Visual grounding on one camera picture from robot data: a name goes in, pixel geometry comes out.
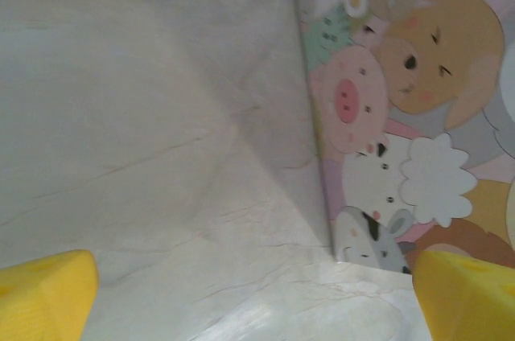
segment white marble floor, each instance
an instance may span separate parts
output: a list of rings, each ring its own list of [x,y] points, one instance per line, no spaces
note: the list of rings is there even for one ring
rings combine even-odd
[[[332,260],[291,0],[0,9],[0,266],[92,250],[84,341],[430,339]]]

